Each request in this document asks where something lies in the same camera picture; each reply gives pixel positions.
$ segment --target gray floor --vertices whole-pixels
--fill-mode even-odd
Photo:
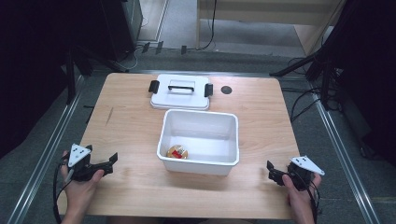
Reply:
[[[155,49],[150,49],[146,53],[137,51],[135,54],[138,59],[137,63],[134,55],[131,55],[121,64],[131,68],[132,73],[196,71],[197,74],[212,72],[214,75],[227,75],[227,73],[234,75],[239,73],[242,76],[267,77],[268,73],[286,67],[291,58],[304,57],[304,52],[298,44],[292,26],[246,24],[240,21],[216,22],[216,31],[221,31],[215,33],[216,44],[213,43],[207,51],[189,50],[186,54],[181,55],[180,51],[175,49],[180,49],[181,45],[188,47],[195,45],[195,16],[191,15],[194,13],[193,2],[195,1],[169,1],[169,8],[159,36],[159,40],[163,41],[163,45],[169,49],[163,49],[160,54],[157,54]],[[183,20],[186,24],[177,18],[183,16],[180,13],[181,7],[184,7],[183,12],[189,15],[184,16],[187,18]],[[201,21],[201,23],[203,28],[202,44],[204,44],[207,21]],[[258,27],[268,30],[263,34],[255,33],[261,29]],[[84,105],[95,105],[106,75],[111,72],[100,64],[93,63],[93,66],[95,71],[91,77],[86,77],[84,81],[85,88],[81,92],[76,110],[50,160],[49,169],[45,172],[39,188],[34,192],[34,199],[30,204],[27,204],[29,209],[26,218],[22,219],[22,223],[55,222],[51,210],[51,183],[55,162],[59,160],[63,150],[70,148],[72,143],[79,143],[86,128],[86,120],[91,113],[91,110],[85,108]],[[309,89],[307,82],[296,74],[281,78],[280,83],[283,88]],[[284,91],[283,94],[290,111],[300,93]],[[2,176],[0,180],[0,223],[6,223],[17,205],[23,188],[64,112],[65,99],[66,91],[59,96],[58,100],[37,123],[28,138],[0,160],[2,167],[0,170],[0,176]],[[301,111],[312,102],[311,95],[305,96],[297,104],[296,111]],[[379,219],[382,223],[396,223],[394,221],[396,217],[396,192],[394,190],[396,178],[393,178],[396,175],[396,168],[385,161],[364,159],[360,154],[357,139],[349,129],[344,115],[340,112],[331,112],[331,115]],[[315,107],[311,108],[294,121],[292,127],[301,154],[308,155],[326,171],[323,184],[320,187],[322,213],[318,217],[318,223],[366,223],[318,110]],[[85,223],[105,222],[103,217],[88,216],[85,220]],[[291,221],[259,220],[259,223],[291,223]]]

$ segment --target box lid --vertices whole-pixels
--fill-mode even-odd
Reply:
[[[151,105],[158,109],[182,108],[207,110],[213,92],[209,78],[181,75],[158,75],[151,81]]]

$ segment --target black handle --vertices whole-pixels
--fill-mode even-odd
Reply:
[[[168,86],[169,91],[172,89],[184,89],[194,91],[194,87],[180,87],[180,86]]]

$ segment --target person's left hand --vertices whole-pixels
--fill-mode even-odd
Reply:
[[[67,165],[62,166],[61,173],[65,180],[68,175]],[[72,180],[72,182],[67,185],[64,189],[67,197],[67,210],[62,223],[80,223],[82,221],[91,204],[97,184],[104,173],[105,171],[98,170],[90,181],[77,182]]]

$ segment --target hand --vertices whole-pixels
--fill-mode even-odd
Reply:
[[[61,169],[64,180],[67,178],[67,165]],[[98,170],[90,181],[77,182],[72,180],[64,189],[67,197],[67,210],[62,223],[81,223],[84,218],[96,191],[96,187],[105,171]]]
[[[291,206],[292,215],[294,221],[297,224],[307,224],[315,223],[314,216],[312,214],[311,198],[306,190],[299,191],[294,187],[294,184],[288,175],[282,176],[283,183],[288,188],[289,201]],[[318,174],[314,174],[314,179],[312,182],[318,188],[321,182],[321,177]],[[314,190],[312,186],[309,188],[312,195],[314,195]]]

